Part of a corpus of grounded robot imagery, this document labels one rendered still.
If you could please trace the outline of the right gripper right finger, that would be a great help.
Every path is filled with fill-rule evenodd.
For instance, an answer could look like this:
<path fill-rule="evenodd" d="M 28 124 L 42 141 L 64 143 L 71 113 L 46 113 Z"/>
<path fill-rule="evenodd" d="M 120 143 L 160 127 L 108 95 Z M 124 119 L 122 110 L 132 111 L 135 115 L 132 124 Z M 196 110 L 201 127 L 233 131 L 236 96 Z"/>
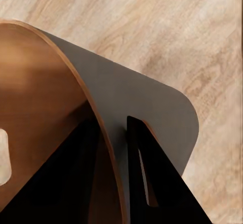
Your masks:
<path fill-rule="evenodd" d="M 131 224 L 213 224 L 146 124 L 127 117 Z M 158 207 L 147 204 L 141 151 Z"/>

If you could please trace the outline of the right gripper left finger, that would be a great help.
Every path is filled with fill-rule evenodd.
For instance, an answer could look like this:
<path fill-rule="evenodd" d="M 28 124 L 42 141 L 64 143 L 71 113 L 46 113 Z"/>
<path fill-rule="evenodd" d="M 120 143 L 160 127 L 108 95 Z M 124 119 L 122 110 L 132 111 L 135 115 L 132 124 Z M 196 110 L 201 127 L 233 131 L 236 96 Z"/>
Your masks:
<path fill-rule="evenodd" d="M 80 122 L 0 213 L 0 224 L 87 224 L 97 159 L 96 117 Z"/>

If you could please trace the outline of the trash can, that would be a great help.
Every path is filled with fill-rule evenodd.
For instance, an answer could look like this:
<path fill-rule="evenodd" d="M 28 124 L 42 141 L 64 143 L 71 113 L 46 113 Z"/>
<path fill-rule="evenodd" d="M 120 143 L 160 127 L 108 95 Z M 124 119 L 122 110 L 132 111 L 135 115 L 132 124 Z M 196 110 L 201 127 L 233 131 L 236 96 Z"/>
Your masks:
<path fill-rule="evenodd" d="M 177 89 L 19 20 L 0 20 L 0 128 L 12 175 L 0 213 L 77 125 L 99 124 L 87 224 L 131 224 L 127 117 L 142 120 L 182 176 L 195 107 Z M 158 202 L 139 150 L 146 201 Z"/>

